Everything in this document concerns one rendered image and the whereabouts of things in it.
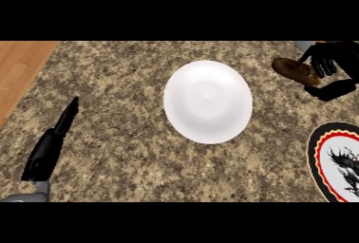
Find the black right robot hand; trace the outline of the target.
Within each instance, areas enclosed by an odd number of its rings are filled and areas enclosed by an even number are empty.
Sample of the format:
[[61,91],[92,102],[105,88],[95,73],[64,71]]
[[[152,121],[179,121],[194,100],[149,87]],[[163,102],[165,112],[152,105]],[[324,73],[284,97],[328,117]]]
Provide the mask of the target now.
[[306,87],[307,93],[321,101],[329,102],[356,90],[359,85],[359,43],[353,41],[315,43],[301,55],[298,62],[310,60],[312,68],[321,78],[343,69],[347,79],[324,86]]

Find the brown sweet potato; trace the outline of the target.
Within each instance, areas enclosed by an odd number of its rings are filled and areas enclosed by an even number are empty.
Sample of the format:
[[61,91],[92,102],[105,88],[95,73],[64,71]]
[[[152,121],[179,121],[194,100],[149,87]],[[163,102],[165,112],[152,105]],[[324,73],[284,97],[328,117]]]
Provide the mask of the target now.
[[306,86],[321,84],[321,79],[313,68],[293,59],[275,58],[272,68],[278,74]]

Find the plain white plate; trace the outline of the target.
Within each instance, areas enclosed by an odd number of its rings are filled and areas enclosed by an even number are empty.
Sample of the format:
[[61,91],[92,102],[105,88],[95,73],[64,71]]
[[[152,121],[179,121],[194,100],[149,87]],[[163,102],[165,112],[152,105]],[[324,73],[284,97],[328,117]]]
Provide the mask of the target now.
[[223,63],[195,61],[168,79],[163,107],[170,124],[189,140],[202,144],[226,142],[251,119],[248,83]]

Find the black-rimmed patterned plate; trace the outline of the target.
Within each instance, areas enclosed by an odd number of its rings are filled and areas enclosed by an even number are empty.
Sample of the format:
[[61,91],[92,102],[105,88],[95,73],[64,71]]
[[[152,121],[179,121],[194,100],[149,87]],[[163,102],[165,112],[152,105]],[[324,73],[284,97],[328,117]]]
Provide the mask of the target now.
[[329,202],[359,202],[359,126],[328,122],[307,142],[307,164]]

